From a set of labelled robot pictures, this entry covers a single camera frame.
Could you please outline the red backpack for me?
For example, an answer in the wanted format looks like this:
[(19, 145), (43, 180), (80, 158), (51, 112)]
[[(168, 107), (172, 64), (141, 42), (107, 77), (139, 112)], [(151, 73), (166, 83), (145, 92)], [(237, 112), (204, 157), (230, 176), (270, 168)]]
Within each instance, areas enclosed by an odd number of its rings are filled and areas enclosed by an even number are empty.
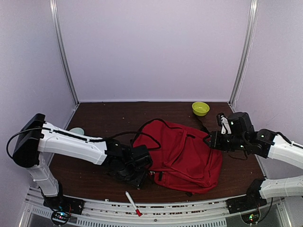
[(132, 145), (148, 148), (152, 159), (148, 169), (156, 184), (192, 194), (218, 185), (223, 155), (204, 143), (206, 132), (162, 119), (146, 122), (138, 132)]

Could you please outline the red capped white marker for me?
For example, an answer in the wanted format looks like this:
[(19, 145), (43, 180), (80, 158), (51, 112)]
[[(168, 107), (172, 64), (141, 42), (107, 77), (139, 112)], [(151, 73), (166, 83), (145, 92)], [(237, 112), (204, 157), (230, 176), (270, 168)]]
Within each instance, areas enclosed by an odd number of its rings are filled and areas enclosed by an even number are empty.
[(125, 195), (126, 197), (128, 198), (129, 202), (131, 203), (132, 207), (134, 208), (136, 214), (141, 217), (142, 216), (142, 213), (139, 211), (139, 209), (137, 208), (135, 202), (133, 201), (130, 193), (128, 191), (125, 191)]

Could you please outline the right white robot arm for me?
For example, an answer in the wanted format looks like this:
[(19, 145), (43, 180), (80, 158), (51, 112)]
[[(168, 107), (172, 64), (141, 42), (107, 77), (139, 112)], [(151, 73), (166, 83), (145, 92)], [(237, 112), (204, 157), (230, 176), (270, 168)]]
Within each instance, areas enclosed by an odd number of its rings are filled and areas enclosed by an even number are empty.
[(293, 197), (303, 194), (303, 146), (283, 133), (269, 129), (255, 130), (246, 112), (216, 116), (219, 131), (210, 132), (204, 139), (210, 148), (226, 152), (243, 151), (258, 156), (263, 179), (254, 180), (244, 196), (229, 199), (229, 206), (243, 205), (252, 209), (266, 204), (274, 197)]

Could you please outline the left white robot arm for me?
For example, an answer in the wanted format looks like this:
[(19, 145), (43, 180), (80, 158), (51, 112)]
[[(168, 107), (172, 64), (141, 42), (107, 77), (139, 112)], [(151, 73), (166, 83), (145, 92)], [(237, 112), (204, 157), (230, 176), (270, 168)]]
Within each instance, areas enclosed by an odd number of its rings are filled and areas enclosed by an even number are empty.
[(27, 169), (40, 187), (46, 205), (58, 210), (71, 202), (63, 195), (61, 183), (53, 176), (45, 163), (43, 153), (74, 157), (95, 165), (106, 165), (110, 175), (140, 188), (147, 176), (152, 158), (145, 145), (132, 147), (121, 144), (114, 135), (108, 138), (89, 137), (66, 131), (45, 121), (45, 115), (37, 113), (19, 133), (13, 135), (16, 145), (11, 159)]

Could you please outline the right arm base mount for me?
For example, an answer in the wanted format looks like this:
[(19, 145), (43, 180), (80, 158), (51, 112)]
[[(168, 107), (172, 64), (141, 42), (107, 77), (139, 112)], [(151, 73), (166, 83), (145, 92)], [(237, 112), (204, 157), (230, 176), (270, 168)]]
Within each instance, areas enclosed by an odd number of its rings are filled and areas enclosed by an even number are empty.
[(260, 220), (259, 204), (254, 198), (241, 196), (226, 201), (230, 214), (240, 213), (241, 220), (247, 225), (257, 224)]

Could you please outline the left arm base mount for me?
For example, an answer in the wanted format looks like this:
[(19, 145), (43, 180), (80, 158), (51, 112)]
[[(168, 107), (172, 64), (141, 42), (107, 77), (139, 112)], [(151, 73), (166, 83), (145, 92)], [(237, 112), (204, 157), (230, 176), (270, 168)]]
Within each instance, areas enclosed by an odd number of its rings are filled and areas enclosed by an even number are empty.
[(62, 226), (70, 221), (73, 214), (82, 214), (84, 200), (65, 196), (45, 197), (43, 205), (51, 209), (51, 221), (57, 226)]

